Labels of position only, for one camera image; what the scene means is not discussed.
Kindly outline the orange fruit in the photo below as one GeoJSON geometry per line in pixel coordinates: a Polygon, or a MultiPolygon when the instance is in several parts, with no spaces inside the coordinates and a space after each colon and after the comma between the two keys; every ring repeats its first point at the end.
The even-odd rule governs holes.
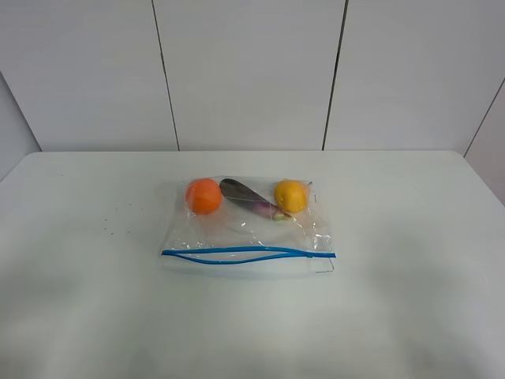
{"type": "Polygon", "coordinates": [[[186,188],[185,203],[197,215],[211,214],[222,203],[221,189],[212,178],[195,179],[186,188]]]}

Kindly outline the yellow lemon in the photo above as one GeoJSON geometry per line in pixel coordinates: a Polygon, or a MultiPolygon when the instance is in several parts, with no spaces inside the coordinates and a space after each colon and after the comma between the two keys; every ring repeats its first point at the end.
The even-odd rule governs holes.
{"type": "Polygon", "coordinates": [[[274,188],[276,205],[287,213],[304,211],[309,203],[309,188],[296,180],[282,180],[274,188]]]}

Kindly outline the purple eggplant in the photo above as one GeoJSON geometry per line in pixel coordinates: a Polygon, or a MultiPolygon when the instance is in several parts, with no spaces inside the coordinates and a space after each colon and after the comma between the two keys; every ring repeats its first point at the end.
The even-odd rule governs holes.
{"type": "Polygon", "coordinates": [[[281,221],[292,218],[291,215],[284,212],[280,207],[272,204],[257,192],[235,179],[222,179],[219,183],[219,188],[222,195],[228,201],[265,219],[281,221]]]}

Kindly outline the clear zip bag blue zipper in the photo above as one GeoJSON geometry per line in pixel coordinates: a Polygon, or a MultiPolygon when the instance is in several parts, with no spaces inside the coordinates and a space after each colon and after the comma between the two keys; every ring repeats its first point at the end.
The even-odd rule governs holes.
{"type": "Polygon", "coordinates": [[[174,213],[159,256],[175,268],[227,273],[327,274],[335,270],[336,252],[331,228],[323,218],[313,182],[293,178],[239,176],[207,177],[218,185],[235,179],[276,205],[274,188],[282,180],[296,180],[309,188],[307,208],[288,213],[289,220],[273,221],[228,201],[222,195],[217,211],[197,215],[185,203],[188,184],[177,191],[174,213]]]}

